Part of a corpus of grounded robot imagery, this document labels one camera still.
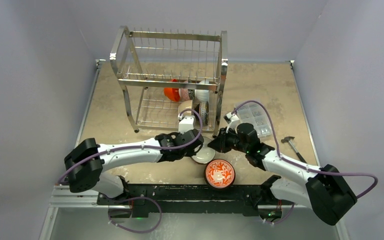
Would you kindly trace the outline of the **white red-rimmed bowl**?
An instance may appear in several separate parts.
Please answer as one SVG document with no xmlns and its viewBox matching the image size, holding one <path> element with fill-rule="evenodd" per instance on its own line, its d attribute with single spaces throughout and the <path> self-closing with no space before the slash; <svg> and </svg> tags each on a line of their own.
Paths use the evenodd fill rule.
<svg viewBox="0 0 384 240">
<path fill-rule="evenodd" d="M 208 144 L 211 142 L 211 139 L 208 137 L 203 137 L 204 143 L 200 150 L 197 151 L 195 155 L 191 157 L 191 159 L 198 164 L 208 164 L 212 161 L 216 155 L 216 151 L 210 147 Z"/>
</svg>

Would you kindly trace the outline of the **beige speckled bowl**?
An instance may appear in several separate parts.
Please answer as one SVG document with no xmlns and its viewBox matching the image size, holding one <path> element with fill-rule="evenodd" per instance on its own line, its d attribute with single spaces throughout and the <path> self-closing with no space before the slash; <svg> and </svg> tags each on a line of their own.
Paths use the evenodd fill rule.
<svg viewBox="0 0 384 240">
<path fill-rule="evenodd" d="M 193 110 L 194 109 L 194 102 L 193 100 L 186 100 L 184 102 L 182 102 L 179 106 L 178 106 L 178 116 L 194 116 L 195 113 L 193 111 L 190 111 L 190 110 Z"/>
</svg>

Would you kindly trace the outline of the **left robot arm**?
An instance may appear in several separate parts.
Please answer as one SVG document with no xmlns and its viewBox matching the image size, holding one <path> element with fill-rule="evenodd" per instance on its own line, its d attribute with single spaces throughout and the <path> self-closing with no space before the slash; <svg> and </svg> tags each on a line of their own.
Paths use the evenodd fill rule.
<svg viewBox="0 0 384 240">
<path fill-rule="evenodd" d="M 95 138 L 87 138 L 66 155 L 66 172 L 58 181 L 67 180 L 71 193 L 94 190 L 122 205 L 129 199 L 127 181 L 109 170 L 138 163 L 177 161 L 196 155 L 203 145 L 204 137 L 197 129 L 113 145 L 98 144 Z"/>
</svg>

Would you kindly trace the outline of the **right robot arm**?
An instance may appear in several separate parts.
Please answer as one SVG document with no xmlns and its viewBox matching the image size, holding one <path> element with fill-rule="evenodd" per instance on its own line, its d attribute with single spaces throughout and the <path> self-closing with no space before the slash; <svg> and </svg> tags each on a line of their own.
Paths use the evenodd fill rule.
<svg viewBox="0 0 384 240">
<path fill-rule="evenodd" d="M 260 196 L 268 204 L 282 200 L 305 206 L 334 226 L 357 203 L 357 196 L 336 167 L 305 164 L 278 153 L 261 142 L 250 123 L 241 123 L 236 130 L 221 128 L 208 147 L 218 153 L 244 153 L 253 167 L 271 172 L 260 186 Z"/>
</svg>

